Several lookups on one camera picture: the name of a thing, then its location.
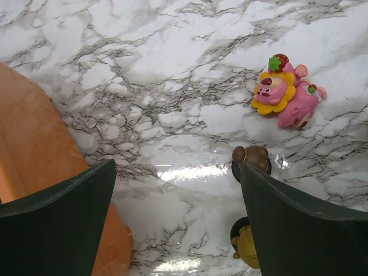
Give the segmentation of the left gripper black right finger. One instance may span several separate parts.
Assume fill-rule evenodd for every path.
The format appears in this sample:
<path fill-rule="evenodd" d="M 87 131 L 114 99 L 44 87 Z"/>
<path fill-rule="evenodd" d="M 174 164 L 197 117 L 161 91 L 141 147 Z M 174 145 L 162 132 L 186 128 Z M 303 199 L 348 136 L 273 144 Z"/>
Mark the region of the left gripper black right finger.
<path fill-rule="evenodd" d="M 249 163 L 241 190 L 262 275 L 367 275 L 367 213 L 280 182 Z"/>

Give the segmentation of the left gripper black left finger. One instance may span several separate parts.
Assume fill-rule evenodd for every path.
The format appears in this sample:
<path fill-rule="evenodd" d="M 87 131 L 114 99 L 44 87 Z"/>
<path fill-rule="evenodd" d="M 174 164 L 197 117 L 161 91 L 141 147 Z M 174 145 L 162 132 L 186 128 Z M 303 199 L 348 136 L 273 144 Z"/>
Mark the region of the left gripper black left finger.
<path fill-rule="evenodd" d="M 113 159 L 1 205 L 1 275 L 91 275 L 114 184 Z"/>

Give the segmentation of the pink bear yellow flower figurine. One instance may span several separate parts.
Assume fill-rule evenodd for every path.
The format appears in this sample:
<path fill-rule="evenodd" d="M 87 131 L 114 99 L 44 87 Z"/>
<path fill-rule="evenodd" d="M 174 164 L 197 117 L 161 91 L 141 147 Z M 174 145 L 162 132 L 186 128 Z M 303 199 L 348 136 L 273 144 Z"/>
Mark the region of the pink bear yellow flower figurine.
<path fill-rule="evenodd" d="M 261 73 L 255 86 L 252 107 L 261 115 L 283 111 L 294 98 L 299 82 L 307 75 L 305 65 L 293 67 L 286 55 L 273 55 L 269 58 L 267 71 Z"/>

